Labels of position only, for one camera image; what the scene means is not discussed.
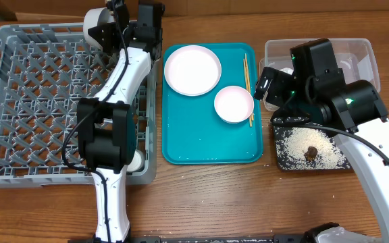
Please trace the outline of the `white cup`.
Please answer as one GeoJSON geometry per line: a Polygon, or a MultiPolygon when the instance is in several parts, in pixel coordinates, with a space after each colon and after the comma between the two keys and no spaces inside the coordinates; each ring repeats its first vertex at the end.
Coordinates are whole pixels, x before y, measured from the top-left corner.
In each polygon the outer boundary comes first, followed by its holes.
{"type": "Polygon", "coordinates": [[[145,166],[145,155],[140,150],[135,150],[133,159],[127,167],[127,172],[138,172],[142,171],[145,166]]]}

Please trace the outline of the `grey bowl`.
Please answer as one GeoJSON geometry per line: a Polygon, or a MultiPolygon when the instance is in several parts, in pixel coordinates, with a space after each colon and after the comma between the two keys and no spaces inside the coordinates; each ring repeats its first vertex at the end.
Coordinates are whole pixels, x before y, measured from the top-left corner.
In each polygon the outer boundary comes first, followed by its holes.
{"type": "Polygon", "coordinates": [[[103,47],[88,33],[88,30],[112,22],[114,22],[114,18],[106,7],[90,9],[86,13],[83,21],[83,34],[86,42],[89,45],[102,50],[103,47]]]}

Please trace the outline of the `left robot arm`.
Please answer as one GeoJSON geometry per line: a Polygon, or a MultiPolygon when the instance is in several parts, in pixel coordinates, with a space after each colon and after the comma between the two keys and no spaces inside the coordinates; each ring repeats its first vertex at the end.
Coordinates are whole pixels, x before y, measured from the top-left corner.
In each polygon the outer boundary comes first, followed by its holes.
{"type": "Polygon", "coordinates": [[[155,88],[162,52],[164,4],[139,1],[131,20],[124,1],[106,1],[91,9],[83,22],[86,42],[107,54],[116,65],[104,86],[76,107],[82,172],[93,176],[97,228],[90,242],[131,242],[126,211],[127,176],[149,184],[156,174],[155,88]]]}

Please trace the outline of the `pink bowl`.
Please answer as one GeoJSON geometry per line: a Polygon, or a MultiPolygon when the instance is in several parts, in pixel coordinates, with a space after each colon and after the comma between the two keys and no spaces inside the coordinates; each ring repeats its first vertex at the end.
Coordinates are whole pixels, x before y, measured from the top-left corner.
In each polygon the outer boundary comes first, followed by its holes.
{"type": "Polygon", "coordinates": [[[250,118],[254,108],[253,97],[240,86],[227,86],[214,98],[215,112],[229,124],[237,124],[250,118]]]}

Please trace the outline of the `white tissue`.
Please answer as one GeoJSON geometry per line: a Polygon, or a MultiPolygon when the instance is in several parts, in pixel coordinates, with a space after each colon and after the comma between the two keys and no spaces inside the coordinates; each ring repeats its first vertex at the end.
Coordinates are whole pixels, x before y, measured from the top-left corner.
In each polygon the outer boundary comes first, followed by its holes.
{"type": "Polygon", "coordinates": [[[281,76],[292,76],[293,73],[294,73],[294,70],[292,68],[289,68],[289,67],[284,67],[284,68],[280,69],[281,76]]]}

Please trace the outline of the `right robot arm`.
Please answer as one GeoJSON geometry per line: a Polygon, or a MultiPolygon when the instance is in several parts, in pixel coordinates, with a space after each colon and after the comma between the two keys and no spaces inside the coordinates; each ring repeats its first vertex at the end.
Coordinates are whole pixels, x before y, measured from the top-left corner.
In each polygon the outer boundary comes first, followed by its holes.
{"type": "Polygon", "coordinates": [[[389,242],[389,118],[377,90],[366,80],[347,84],[338,67],[265,67],[255,98],[278,106],[274,127],[333,137],[369,199],[380,242],[389,242]]]}

